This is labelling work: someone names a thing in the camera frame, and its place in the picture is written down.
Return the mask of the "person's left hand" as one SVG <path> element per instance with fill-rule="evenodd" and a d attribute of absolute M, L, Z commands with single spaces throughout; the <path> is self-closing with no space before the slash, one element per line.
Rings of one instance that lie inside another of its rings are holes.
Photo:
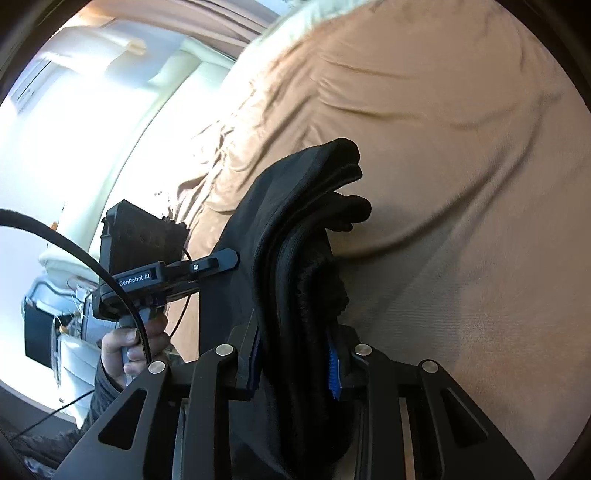
<path fill-rule="evenodd" d="M 168 319 L 158 313 L 145 324 L 148 346 L 152 357 L 159 356 L 170 344 L 165 332 Z M 121 382 L 125 375 L 137 375 L 148 364 L 136 328 L 116 328 L 101 342 L 101 362 L 106 374 Z"/>

